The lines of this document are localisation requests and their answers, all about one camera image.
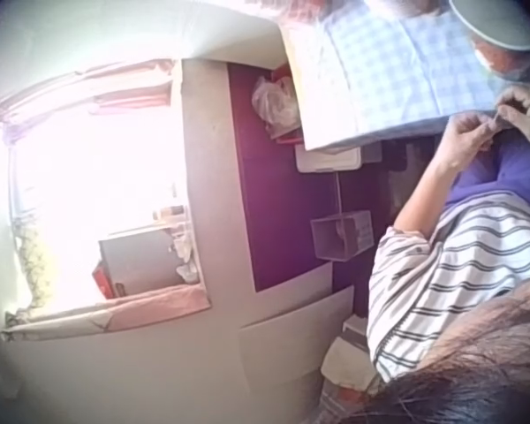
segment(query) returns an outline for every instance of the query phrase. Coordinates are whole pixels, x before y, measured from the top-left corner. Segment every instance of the jar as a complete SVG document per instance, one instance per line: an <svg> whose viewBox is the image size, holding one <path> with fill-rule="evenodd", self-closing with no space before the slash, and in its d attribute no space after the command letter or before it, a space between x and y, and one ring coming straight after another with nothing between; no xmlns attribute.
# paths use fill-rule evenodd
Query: jar
<svg viewBox="0 0 530 424"><path fill-rule="evenodd" d="M530 69L530 18L514 0L450 0L479 62L506 80Z"/></svg>
<svg viewBox="0 0 530 424"><path fill-rule="evenodd" d="M365 0L369 9L388 20L412 18L435 11L437 0Z"/></svg>

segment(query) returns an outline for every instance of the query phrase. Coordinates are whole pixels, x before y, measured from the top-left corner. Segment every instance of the checkered tablecloth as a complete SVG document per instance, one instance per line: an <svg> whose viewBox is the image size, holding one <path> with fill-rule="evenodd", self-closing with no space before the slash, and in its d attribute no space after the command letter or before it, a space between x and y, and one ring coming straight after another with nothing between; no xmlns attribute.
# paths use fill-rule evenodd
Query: checkered tablecloth
<svg viewBox="0 0 530 424"><path fill-rule="evenodd" d="M464 110L494 110L507 82L477 60L447 1L436 16L388 21L362 0L333 0L291 44L307 149L439 133Z"/></svg>

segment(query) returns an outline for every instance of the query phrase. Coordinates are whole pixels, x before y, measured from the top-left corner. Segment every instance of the white container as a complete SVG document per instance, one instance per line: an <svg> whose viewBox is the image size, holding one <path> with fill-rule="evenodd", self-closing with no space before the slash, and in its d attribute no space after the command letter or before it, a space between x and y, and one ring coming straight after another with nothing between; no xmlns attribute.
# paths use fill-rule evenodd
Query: white container
<svg viewBox="0 0 530 424"><path fill-rule="evenodd" d="M314 252L319 259L349 261L375 243L368 210L326 216L310 223Z"/></svg>
<svg viewBox="0 0 530 424"><path fill-rule="evenodd" d="M296 145L294 150L297 158L297 169L302 173L358 170L364 163L379 163L382 160L381 142L339 152L330 152L329 150L306 151L302 144Z"/></svg>
<svg viewBox="0 0 530 424"><path fill-rule="evenodd" d="M369 9L388 20L406 19L435 11L436 0L365 0Z"/></svg>

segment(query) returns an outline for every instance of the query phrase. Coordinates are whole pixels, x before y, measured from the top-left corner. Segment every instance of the ceiling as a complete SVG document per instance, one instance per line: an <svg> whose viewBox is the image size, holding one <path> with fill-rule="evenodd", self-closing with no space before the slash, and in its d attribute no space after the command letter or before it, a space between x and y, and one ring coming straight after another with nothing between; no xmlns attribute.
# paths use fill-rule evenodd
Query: ceiling
<svg viewBox="0 0 530 424"><path fill-rule="evenodd" d="M0 2L0 97L90 65L157 56L267 68L286 60L274 23L201 1Z"/></svg>

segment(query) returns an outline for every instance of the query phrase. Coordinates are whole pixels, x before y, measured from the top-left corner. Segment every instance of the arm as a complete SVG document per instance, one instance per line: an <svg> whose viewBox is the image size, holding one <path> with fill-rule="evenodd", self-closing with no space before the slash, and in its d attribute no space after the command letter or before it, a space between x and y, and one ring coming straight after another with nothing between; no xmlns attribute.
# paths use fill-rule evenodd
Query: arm
<svg viewBox="0 0 530 424"><path fill-rule="evenodd" d="M420 232L426 239L434 233L438 218L457 172L431 162L413 195L397 216L394 227L404 232Z"/></svg>
<svg viewBox="0 0 530 424"><path fill-rule="evenodd" d="M456 176L490 143L500 125L478 112L466 112L450 118L440 146L413 195L398 214L398 231L419 232L429 239L443 211Z"/></svg>

